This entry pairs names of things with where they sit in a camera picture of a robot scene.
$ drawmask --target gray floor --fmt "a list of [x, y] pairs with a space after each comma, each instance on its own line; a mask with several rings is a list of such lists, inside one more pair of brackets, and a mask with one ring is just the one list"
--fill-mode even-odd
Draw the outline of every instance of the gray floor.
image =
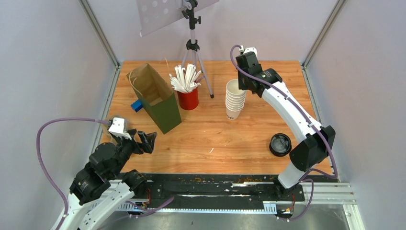
[[[302, 212], [304, 205], [296, 205], [295, 212]], [[113, 213], [105, 223], [125, 216]], [[202, 214], [155, 213], [145, 218], [126, 218], [103, 230], [349, 230], [341, 205], [311, 205], [299, 220], [283, 222], [274, 215], [265, 214]]]

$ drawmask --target bundle of straws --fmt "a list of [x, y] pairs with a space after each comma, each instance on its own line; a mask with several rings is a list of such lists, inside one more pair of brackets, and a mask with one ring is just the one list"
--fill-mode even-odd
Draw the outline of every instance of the bundle of straws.
[[182, 93], [190, 93], [196, 89], [200, 83], [195, 83], [197, 77], [202, 71], [196, 73], [196, 67], [188, 64], [187, 69], [182, 68], [181, 65], [175, 66], [176, 77], [169, 74], [170, 83], [174, 90]]

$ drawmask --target stack of paper cups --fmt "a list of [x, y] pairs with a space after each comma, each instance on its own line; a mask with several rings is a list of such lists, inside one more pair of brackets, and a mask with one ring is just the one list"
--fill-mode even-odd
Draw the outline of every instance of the stack of paper cups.
[[246, 90], [238, 88], [238, 79], [231, 80], [226, 86], [226, 114], [231, 120], [234, 120], [240, 115], [244, 107]]

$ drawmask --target tripod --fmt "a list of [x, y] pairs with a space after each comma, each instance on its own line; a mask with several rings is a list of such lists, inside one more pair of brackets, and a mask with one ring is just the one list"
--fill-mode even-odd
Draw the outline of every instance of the tripod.
[[182, 66], [185, 65], [189, 50], [191, 50], [193, 65], [196, 66], [196, 60], [198, 60], [200, 63], [200, 68], [202, 69], [202, 73], [203, 73], [203, 76], [200, 77], [198, 80], [196, 80], [196, 82], [200, 82], [204, 78], [206, 80], [207, 87], [209, 88], [210, 97], [214, 98], [213, 90], [212, 90], [212, 87], [210, 86], [210, 82], [207, 78], [207, 73], [206, 73], [206, 69], [204, 68], [202, 57], [200, 57], [200, 53], [199, 53], [200, 47], [197, 44], [197, 40], [196, 40], [195, 32], [194, 32], [196, 24], [197, 23], [200, 24], [202, 22], [201, 16], [199, 16], [199, 18], [194, 17], [194, 8], [197, 6], [197, 0], [187, 0], [187, 1], [183, 0], [182, 2], [184, 4], [184, 6], [187, 8], [186, 10], [182, 11], [182, 14], [186, 19], [189, 19], [189, 28], [191, 30], [191, 38], [186, 43], [186, 53], [183, 56]]

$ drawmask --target wall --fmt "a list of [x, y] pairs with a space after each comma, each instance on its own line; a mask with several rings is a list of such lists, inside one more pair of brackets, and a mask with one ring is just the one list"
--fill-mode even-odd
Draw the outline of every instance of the wall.
[[[186, 19], [141, 38], [135, 0], [89, 2], [120, 61], [183, 58], [190, 39]], [[256, 46], [261, 60], [303, 61], [335, 2], [220, 0], [196, 13], [202, 17], [196, 25], [202, 58], [229, 60], [231, 46], [240, 44]]]
[[[78, 1], [2, 1], [0, 31], [0, 228], [50, 229], [63, 203], [39, 166], [36, 133], [59, 117], [100, 118], [113, 66]], [[64, 122], [43, 132], [45, 165], [66, 193], [96, 127]]]
[[348, 0], [309, 66], [368, 230], [404, 229], [406, 2]]

